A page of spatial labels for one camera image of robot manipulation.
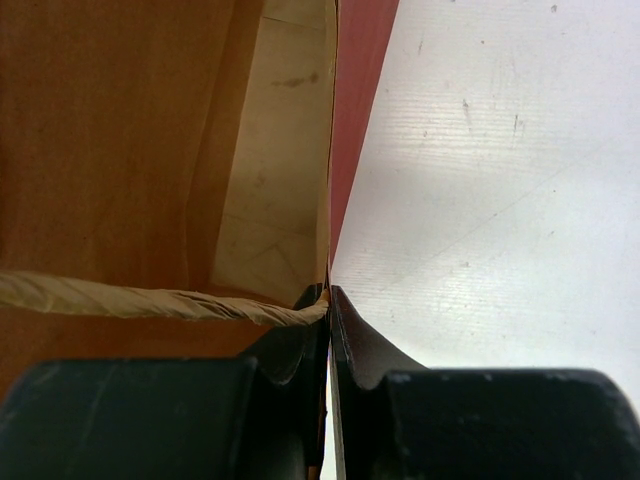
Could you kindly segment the red paper bag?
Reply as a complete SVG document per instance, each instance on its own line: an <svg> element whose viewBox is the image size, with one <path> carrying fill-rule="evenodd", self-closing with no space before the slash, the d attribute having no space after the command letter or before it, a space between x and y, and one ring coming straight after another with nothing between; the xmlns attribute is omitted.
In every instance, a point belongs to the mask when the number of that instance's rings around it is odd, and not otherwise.
<svg viewBox="0 0 640 480"><path fill-rule="evenodd" d="M2 387L322 318L397 8L3 2Z"/></svg>

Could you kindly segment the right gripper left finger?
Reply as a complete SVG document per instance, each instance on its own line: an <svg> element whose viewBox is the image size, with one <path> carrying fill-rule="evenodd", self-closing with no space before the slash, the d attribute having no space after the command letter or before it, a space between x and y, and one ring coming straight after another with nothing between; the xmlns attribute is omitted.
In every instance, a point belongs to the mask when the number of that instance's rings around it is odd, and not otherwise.
<svg viewBox="0 0 640 480"><path fill-rule="evenodd" d="M328 323L1 313L5 479L311 479Z"/></svg>

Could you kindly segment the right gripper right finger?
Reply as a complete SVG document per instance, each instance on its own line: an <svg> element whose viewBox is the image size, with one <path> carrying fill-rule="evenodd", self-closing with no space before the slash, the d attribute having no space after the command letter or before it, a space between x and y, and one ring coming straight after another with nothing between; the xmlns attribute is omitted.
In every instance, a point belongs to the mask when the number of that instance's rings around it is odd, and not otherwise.
<svg viewBox="0 0 640 480"><path fill-rule="evenodd" d="M588 369L428 368L331 294L341 479L635 479L639 422Z"/></svg>

